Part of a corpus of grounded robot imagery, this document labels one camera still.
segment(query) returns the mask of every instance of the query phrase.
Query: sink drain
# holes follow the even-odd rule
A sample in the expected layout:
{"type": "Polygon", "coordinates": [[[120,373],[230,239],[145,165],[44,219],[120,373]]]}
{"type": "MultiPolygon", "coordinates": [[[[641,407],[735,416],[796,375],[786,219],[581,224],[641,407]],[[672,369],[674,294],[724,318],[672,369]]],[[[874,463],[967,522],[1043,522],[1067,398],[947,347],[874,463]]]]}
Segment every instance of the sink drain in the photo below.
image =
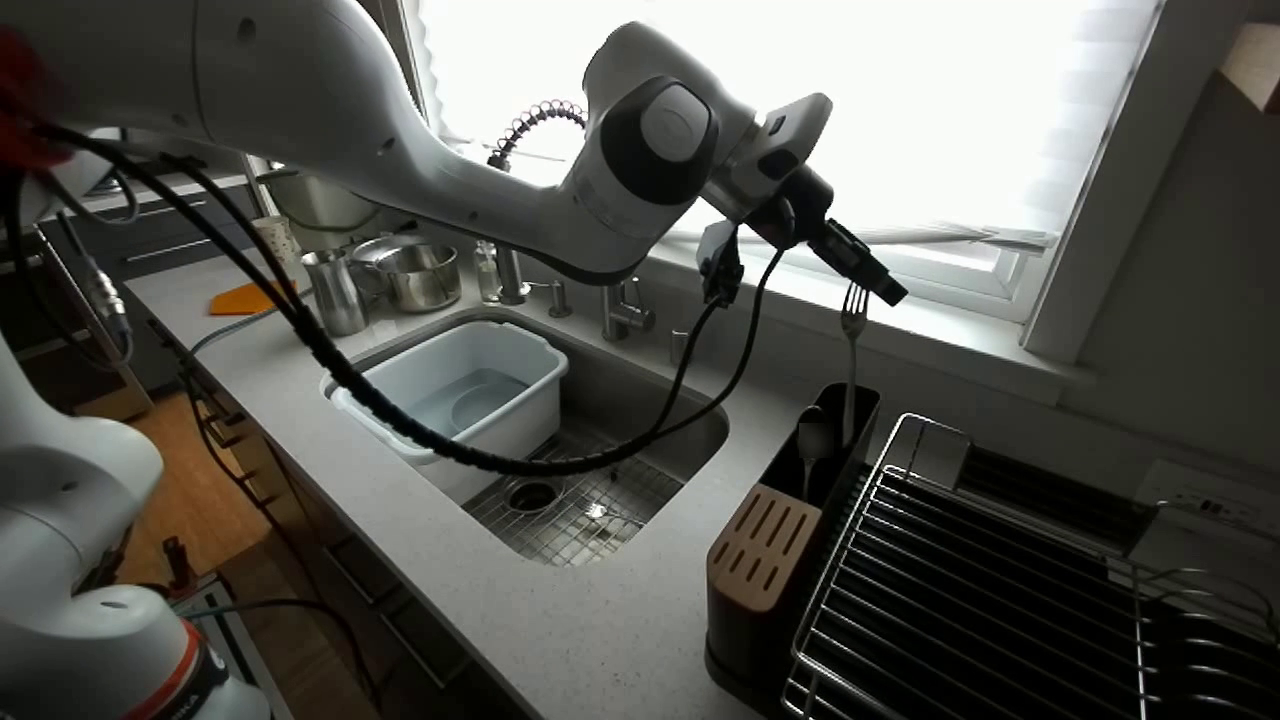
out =
{"type": "Polygon", "coordinates": [[[546,509],[559,490],[552,485],[519,485],[509,505],[510,509],[522,509],[522,512],[537,512],[537,509],[546,509]]]}

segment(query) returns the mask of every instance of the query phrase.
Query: window sill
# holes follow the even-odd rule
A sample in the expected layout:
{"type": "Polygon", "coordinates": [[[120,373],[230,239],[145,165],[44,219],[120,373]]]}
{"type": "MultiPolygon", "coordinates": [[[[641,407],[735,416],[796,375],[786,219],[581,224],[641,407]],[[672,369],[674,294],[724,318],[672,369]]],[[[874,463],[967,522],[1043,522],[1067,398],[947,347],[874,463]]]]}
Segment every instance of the window sill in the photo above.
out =
{"type": "MultiPolygon", "coordinates": [[[[760,280],[771,248],[744,245],[741,248],[746,284],[760,280]]],[[[652,248],[652,261],[674,271],[697,268],[697,239],[663,239],[652,248]]],[[[825,268],[778,264],[767,280],[771,294],[796,304],[800,314],[820,313],[829,318],[845,304],[845,280],[825,268]]],[[[1086,383],[1086,373],[1064,369],[1032,354],[1021,342],[1025,328],[1017,318],[981,314],[967,306],[947,306],[935,301],[906,294],[904,304],[870,304],[870,318],[858,334],[858,347],[906,359],[954,379],[988,383],[1001,391],[1017,391],[1035,403],[1056,403],[1067,383],[1086,383]]]]}

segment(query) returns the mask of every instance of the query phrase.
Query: kitchen sink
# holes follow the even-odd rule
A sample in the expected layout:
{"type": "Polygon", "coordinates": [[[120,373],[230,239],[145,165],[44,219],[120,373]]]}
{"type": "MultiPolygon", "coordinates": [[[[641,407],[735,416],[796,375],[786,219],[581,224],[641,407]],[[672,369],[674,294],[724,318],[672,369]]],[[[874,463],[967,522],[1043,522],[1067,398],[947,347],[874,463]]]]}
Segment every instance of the kitchen sink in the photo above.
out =
{"type": "MultiPolygon", "coordinates": [[[[668,394],[663,373],[652,373],[613,347],[596,347],[559,328],[537,328],[528,318],[516,318],[516,328],[552,341],[552,347],[562,352],[569,359],[569,373],[559,375],[559,427],[528,458],[557,463],[574,457],[598,457],[641,435],[659,412],[668,394]]],[[[401,352],[381,352],[359,369],[377,369],[383,359],[395,359],[401,352]]],[[[672,418],[703,403],[709,394],[683,387],[672,418]]],[[[499,535],[510,553],[528,561],[586,564],[628,545],[683,488],[683,481],[693,481],[717,457],[724,435],[729,435],[729,416],[724,407],[717,407],[697,425],[688,425],[683,430],[663,435],[643,451],[598,471],[474,474],[479,490],[461,494],[446,488],[446,494],[474,522],[484,522],[491,535],[499,535]]],[[[413,463],[413,468],[444,488],[438,458],[413,463]]]]}

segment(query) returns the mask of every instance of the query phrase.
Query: countertop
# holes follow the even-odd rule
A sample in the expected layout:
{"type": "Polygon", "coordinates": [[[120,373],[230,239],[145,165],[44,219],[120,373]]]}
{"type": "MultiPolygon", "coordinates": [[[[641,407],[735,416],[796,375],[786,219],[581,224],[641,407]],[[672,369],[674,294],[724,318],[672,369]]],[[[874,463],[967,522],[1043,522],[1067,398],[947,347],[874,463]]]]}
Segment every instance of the countertop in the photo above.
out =
{"type": "MultiPolygon", "coordinates": [[[[211,292],[239,284],[226,261],[202,261],[129,287],[190,347],[223,328],[202,313],[211,292]]],[[[404,334],[426,334],[446,313],[381,318],[338,347],[359,359],[404,334]]],[[[581,341],[606,347],[596,314],[581,341]]],[[[194,354],[211,379],[306,471],[306,481],[368,535],[377,553],[473,644],[473,650],[541,715],[751,715],[703,667],[709,583],[703,553],[792,430],[805,398],[778,373],[746,373],[724,403],[729,438],[616,557],[552,568],[489,535],[413,463],[391,457],[325,398],[325,369],[278,314],[249,322],[194,354]]],[[[724,375],[693,373],[717,391],[724,375]]]]}

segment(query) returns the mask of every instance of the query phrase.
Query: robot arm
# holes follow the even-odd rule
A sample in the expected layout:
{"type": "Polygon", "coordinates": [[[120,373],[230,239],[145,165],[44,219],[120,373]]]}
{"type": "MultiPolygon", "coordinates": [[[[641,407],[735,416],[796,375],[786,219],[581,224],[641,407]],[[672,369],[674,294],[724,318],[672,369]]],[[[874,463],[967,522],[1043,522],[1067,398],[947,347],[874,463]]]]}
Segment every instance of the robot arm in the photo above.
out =
{"type": "Polygon", "coordinates": [[[641,24],[582,73],[590,126],[559,188],[446,153],[354,0],[12,0],[0,27],[33,63],[8,104],[33,114],[273,157],[586,284],[628,275],[697,195],[776,245],[840,239],[833,191],[805,166],[833,104],[806,95],[754,125],[641,24]]]}

